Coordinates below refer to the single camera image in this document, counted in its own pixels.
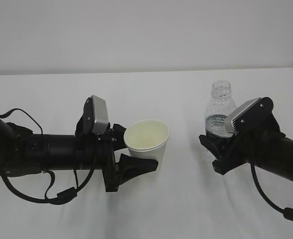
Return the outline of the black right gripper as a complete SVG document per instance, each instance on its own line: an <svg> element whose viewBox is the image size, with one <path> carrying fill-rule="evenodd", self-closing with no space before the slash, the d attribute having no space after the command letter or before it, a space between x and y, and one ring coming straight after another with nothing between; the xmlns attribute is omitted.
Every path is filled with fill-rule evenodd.
<svg viewBox="0 0 293 239"><path fill-rule="evenodd" d="M252 131L245 135L219 137L215 135L200 135L199 141L213 156L212 165L218 174L227 172L250 163L252 156L257 155L271 142L284 138L281 132Z"/></svg>

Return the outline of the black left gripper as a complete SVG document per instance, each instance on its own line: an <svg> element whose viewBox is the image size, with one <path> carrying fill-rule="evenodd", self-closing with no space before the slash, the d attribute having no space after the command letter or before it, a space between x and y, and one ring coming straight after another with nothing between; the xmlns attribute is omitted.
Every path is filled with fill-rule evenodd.
<svg viewBox="0 0 293 239"><path fill-rule="evenodd" d="M119 170L114 152L126 148L125 131L126 128L120 124L114 124L113 127L108 124L106 132L98 136L97 169L102 170L107 192L117 192L119 184L122 185L135 177L156 171L159 164L155 159L136 158L121 154Z"/></svg>

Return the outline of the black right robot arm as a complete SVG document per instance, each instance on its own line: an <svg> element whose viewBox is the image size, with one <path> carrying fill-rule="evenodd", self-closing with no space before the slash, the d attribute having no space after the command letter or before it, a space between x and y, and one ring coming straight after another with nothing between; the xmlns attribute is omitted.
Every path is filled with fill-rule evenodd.
<svg viewBox="0 0 293 239"><path fill-rule="evenodd" d="M200 135L199 141L214 157L212 166L224 175L246 163L293 182L293 140L283 133L248 132L231 138Z"/></svg>

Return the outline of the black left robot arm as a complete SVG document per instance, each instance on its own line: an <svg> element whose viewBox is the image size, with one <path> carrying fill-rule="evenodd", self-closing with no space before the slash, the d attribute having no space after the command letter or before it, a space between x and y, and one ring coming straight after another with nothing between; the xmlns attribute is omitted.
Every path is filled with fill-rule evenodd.
<svg viewBox="0 0 293 239"><path fill-rule="evenodd" d="M108 125L103 134L89 132L80 119L74 135L34 134L32 130L3 122L10 112L0 115L0 169L6 177L20 177L55 170L101 170L107 192L140 175L157 170L158 161L121 154L126 129Z"/></svg>

